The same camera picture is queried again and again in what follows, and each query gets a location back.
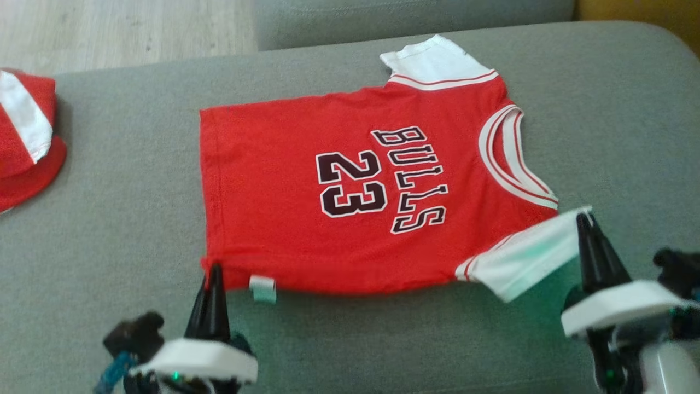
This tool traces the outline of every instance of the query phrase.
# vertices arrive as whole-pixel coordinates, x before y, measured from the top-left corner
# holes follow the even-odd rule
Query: grey couch
[[[561,210],[594,206],[632,276],[656,276],[661,246],[700,248],[700,62],[679,39],[631,22],[444,35],[505,78],[530,169]],[[102,337],[148,309],[182,335],[204,254],[199,109],[378,86],[378,55],[427,37],[56,76],[66,164],[0,216],[0,393],[88,392]],[[247,393],[593,393],[559,324],[578,280],[574,261],[511,304],[464,284],[228,303],[260,360]]]
[[[574,0],[255,0],[258,49],[571,20]]]

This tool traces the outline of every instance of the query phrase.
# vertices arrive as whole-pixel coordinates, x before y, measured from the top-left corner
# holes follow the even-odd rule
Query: yellow object
[[[671,30],[700,55],[700,0],[578,0],[578,20],[637,20]]]

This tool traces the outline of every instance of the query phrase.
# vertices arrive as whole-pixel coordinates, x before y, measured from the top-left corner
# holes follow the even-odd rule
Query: short sleeve
[[[493,73],[454,42],[436,34],[427,41],[405,46],[379,58],[392,71],[421,83],[475,79]]]

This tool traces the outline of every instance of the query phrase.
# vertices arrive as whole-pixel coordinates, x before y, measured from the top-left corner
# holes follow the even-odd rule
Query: wooden floor
[[[35,74],[256,51],[254,0],[0,0],[0,67]]]

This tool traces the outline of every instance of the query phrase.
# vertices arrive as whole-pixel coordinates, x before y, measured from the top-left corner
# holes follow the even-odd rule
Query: red jersey
[[[221,264],[227,289],[467,280],[475,257],[557,214],[495,70],[441,36],[380,58],[385,86],[202,110],[202,265]],[[527,271],[504,267],[498,286]]]

